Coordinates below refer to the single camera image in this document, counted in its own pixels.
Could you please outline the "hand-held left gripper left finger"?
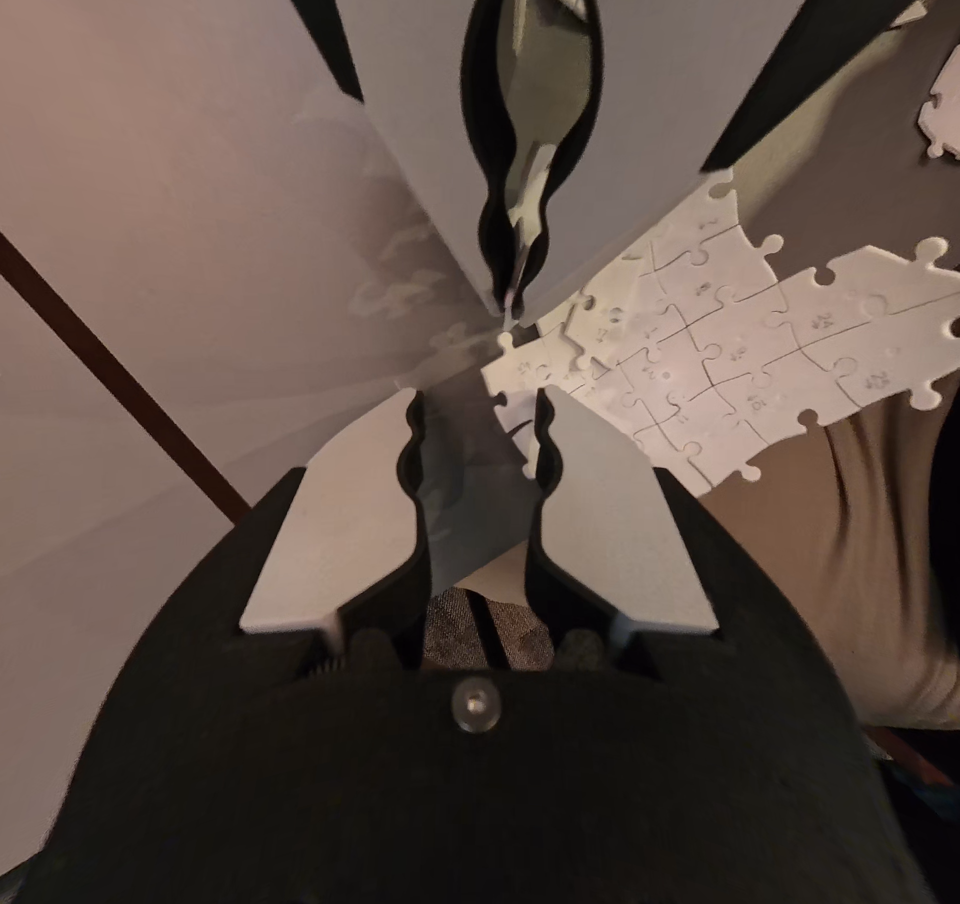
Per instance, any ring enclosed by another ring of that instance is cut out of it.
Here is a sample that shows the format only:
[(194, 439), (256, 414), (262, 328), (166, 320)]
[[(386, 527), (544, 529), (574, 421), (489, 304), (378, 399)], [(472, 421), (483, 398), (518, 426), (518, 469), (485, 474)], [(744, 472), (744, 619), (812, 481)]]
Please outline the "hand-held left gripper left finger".
[(398, 635), (426, 610), (423, 404), (402, 388), (309, 459), (240, 617), (244, 634), (318, 632), (343, 654), (356, 632)]

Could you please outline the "wooden-edged white table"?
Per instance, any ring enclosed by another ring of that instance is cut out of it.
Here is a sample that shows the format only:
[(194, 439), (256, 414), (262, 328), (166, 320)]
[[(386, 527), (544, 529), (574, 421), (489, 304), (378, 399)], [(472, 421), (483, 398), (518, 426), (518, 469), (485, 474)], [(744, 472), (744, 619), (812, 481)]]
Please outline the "wooden-edged white table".
[(43, 845), (127, 656), (251, 505), (2, 237), (2, 871)]

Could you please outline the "white puzzle pieces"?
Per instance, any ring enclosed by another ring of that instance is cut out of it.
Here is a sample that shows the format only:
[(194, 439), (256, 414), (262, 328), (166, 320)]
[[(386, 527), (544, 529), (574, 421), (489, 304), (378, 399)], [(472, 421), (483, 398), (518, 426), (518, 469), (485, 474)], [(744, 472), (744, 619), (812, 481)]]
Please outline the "white puzzle pieces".
[[(559, 0), (586, 20), (585, 0)], [(909, 0), (907, 11), (922, 0)], [(875, 38), (899, 0), (804, 0), (749, 92), (705, 158), (701, 172), (729, 168)], [(927, 153), (958, 156), (958, 46), (918, 111)]]

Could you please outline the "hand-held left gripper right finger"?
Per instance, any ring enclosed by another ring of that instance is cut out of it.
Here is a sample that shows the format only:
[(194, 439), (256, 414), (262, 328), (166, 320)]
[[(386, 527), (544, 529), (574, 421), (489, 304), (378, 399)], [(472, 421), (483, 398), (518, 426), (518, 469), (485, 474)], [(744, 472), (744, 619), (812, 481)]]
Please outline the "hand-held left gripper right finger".
[(637, 442), (558, 386), (536, 394), (525, 598), (558, 651), (573, 632), (621, 657), (637, 634), (719, 622), (658, 475)]

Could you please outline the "person's tan trouser leg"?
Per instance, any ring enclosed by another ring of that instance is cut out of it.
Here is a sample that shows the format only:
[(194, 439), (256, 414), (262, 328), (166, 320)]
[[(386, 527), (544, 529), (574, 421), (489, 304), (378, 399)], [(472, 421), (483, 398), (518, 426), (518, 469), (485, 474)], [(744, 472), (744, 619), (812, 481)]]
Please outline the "person's tan trouser leg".
[(906, 394), (767, 447), (760, 480), (728, 478), (706, 510), (817, 638), (862, 723), (958, 730), (958, 640), (931, 574), (930, 469), (958, 392)]

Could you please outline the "partly built white puzzle ball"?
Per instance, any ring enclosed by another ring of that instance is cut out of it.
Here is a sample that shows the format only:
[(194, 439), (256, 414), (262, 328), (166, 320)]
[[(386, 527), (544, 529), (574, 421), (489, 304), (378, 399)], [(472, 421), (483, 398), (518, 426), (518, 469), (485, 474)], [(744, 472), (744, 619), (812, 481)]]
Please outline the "partly built white puzzle ball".
[(536, 468), (535, 393), (570, 394), (631, 439), (655, 467), (701, 496), (800, 435), (802, 416), (832, 425), (906, 394), (928, 412), (958, 370), (959, 278), (948, 243), (905, 258), (873, 245), (779, 279), (784, 240), (755, 243), (738, 217), (733, 174), (699, 188), (570, 298), (536, 337), (500, 335), (482, 371), (496, 414)]

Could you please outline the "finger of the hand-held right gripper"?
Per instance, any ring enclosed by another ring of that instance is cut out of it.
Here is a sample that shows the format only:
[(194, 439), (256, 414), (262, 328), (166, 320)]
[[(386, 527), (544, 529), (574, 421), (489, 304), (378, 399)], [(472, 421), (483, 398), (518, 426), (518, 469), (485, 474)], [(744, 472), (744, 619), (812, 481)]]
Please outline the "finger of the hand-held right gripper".
[(596, 0), (592, 132), (545, 205), (548, 249), (523, 292), (530, 325), (701, 183), (701, 169), (805, 0)]
[(493, 313), (503, 313), (514, 266), (503, 2), (335, 0), (368, 117)]

